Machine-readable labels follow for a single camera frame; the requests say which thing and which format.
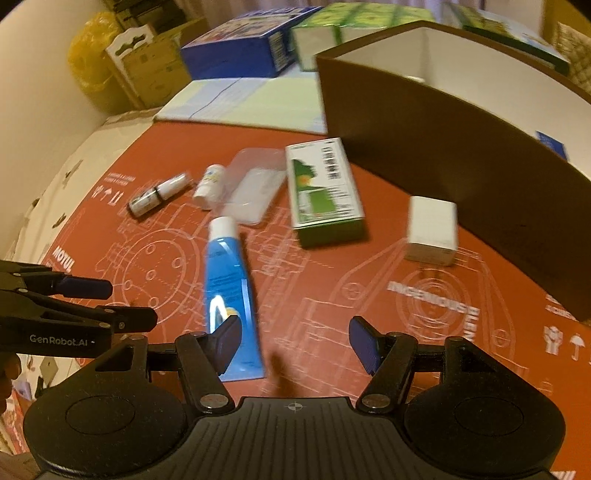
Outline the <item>yellow plastic bag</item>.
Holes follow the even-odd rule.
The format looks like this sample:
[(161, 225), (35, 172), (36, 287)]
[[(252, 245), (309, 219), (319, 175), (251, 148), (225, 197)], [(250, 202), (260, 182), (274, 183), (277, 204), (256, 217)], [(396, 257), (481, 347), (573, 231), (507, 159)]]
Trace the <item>yellow plastic bag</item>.
[(105, 49), (122, 30), (110, 11), (88, 20), (72, 39), (67, 62), (82, 93), (107, 115), (123, 113), (128, 100), (104, 57)]

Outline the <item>white wall charger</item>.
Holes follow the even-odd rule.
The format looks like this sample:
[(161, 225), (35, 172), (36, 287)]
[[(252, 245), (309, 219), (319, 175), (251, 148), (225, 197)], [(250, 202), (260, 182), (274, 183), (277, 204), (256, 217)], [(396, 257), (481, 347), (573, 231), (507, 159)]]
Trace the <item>white wall charger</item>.
[(438, 266), (454, 263), (458, 251), (457, 206), (412, 196), (409, 202), (405, 258)]

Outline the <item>blue puzzle box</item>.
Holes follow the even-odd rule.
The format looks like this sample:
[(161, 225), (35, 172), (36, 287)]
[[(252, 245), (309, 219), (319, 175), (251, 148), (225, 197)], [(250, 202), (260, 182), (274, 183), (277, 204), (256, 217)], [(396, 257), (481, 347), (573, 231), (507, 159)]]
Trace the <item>blue puzzle box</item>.
[(296, 60), (291, 30), (320, 7), (247, 12), (184, 45), (181, 57), (194, 80), (274, 78)]

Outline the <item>green picture box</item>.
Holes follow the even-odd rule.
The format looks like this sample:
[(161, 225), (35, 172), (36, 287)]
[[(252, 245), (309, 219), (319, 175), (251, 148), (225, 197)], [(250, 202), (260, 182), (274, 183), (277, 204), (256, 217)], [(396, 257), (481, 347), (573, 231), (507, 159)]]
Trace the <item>green picture box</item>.
[(462, 29), (535, 57), (556, 72), (568, 76), (570, 62), (539, 35), (522, 24), (498, 14), (444, 2), (441, 19), (446, 25)]

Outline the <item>tall blue medicine box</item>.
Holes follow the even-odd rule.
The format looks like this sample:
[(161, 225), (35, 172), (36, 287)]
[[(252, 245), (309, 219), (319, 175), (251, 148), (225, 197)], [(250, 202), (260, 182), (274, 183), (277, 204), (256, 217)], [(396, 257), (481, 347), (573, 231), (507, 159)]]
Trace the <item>tall blue medicine box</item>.
[(536, 137), (539, 142), (541, 142), (547, 148), (559, 155), (562, 159), (564, 159), (565, 161), (569, 161), (565, 146), (562, 142), (540, 131), (536, 132)]

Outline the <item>clear plastic case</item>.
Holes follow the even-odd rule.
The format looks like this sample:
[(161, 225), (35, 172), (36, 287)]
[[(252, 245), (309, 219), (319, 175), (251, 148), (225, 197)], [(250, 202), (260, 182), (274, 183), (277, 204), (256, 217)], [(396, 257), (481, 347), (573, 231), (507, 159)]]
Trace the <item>clear plastic case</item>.
[(286, 178), (287, 160), (283, 150), (242, 149), (224, 172), (221, 203), (216, 212), (242, 225), (259, 225)]

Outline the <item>pastel striped folded cloth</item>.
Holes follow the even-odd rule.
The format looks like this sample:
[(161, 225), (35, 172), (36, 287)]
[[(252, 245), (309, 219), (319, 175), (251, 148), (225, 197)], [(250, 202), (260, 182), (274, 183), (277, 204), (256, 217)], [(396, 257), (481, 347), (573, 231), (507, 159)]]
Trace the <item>pastel striped folded cloth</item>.
[(156, 114), (157, 121), (260, 127), (325, 135), (318, 74), (287, 68), (276, 78), (194, 80)]

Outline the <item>large brown storage box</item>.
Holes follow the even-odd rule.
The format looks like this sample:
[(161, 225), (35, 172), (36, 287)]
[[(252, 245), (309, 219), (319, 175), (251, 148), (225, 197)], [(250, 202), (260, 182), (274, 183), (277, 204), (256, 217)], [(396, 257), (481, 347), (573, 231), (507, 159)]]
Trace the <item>large brown storage box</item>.
[(462, 227), (589, 319), (584, 90), (522, 52), (427, 21), (325, 50), (317, 65), (329, 135), (349, 159), (412, 195), (454, 202)]

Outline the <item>green tissue pack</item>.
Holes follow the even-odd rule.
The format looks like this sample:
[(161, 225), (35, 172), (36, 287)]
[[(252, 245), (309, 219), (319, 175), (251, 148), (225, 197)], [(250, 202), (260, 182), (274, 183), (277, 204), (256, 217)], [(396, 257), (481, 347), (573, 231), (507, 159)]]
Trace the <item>green tissue pack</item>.
[(433, 21), (429, 9), (375, 2), (335, 2), (291, 30), (297, 62), (302, 71), (317, 70), (322, 51), (391, 27), (415, 21)]

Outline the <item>small white pill bottle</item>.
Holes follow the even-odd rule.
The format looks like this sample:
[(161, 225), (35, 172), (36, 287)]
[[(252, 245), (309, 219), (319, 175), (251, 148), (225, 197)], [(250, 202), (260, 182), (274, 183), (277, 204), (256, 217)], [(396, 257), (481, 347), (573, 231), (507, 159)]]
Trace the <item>small white pill bottle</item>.
[(211, 164), (198, 181), (192, 195), (192, 200), (204, 211), (209, 211), (218, 202), (223, 190), (225, 167), (221, 164)]

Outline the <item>blue white cream tube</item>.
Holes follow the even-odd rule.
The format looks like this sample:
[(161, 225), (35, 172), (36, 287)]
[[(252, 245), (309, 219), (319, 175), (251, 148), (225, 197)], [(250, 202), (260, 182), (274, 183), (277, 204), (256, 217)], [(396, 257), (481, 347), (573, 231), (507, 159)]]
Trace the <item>blue white cream tube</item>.
[(256, 307), (235, 219), (221, 216), (209, 222), (204, 272), (207, 332), (217, 330), (232, 315), (242, 323), (242, 341), (221, 379), (242, 381), (263, 378)]

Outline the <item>quilted beige chair cushion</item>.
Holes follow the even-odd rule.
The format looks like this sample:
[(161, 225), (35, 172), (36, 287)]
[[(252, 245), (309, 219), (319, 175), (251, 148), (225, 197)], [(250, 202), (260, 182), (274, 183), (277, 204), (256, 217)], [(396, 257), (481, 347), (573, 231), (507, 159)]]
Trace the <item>quilted beige chair cushion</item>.
[(591, 40), (572, 27), (558, 22), (553, 45), (569, 62), (568, 78), (578, 87), (591, 93)]

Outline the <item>red printed cardboard mat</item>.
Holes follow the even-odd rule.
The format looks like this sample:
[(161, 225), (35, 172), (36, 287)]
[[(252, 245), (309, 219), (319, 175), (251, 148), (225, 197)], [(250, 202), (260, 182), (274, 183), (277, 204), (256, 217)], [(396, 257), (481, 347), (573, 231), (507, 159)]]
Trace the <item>red printed cardboard mat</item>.
[[(301, 141), (293, 132), (208, 124), (102, 127), (30, 209), (10, 258), (109, 279), (114, 303), (157, 311), (153, 342), (199, 330), (211, 218), (186, 194), (142, 221), (130, 216), (128, 201), (179, 173), (199, 178), (242, 149), (283, 149)], [(567, 433), (554, 473), (588, 478), (589, 329), (468, 232), (459, 235), (452, 267), (408, 261), (408, 196), (361, 168), (353, 176), (366, 214), (365, 241), (304, 250), (291, 227), (286, 192), (262, 223), (242, 229), (266, 375), (231, 383), (231, 394), (359, 396), (368, 377), (349, 347), (355, 315), (427, 343), (464, 335), (556, 403)]]

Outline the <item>brown cardboard carton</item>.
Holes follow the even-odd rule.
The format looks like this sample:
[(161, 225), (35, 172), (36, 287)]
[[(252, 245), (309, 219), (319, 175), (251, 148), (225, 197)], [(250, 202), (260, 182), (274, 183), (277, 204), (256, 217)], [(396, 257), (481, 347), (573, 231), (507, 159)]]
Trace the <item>brown cardboard carton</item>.
[(104, 57), (135, 110), (161, 107), (191, 82), (181, 48), (207, 31), (200, 17), (161, 34), (129, 28), (112, 40)]

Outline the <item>green white spray box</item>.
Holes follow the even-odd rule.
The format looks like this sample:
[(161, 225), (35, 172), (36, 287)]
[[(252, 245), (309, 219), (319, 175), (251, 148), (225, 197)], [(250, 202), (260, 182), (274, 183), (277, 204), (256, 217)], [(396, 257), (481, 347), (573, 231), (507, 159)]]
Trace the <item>green white spray box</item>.
[(365, 212), (342, 141), (287, 146), (291, 224), (304, 249), (366, 237)]

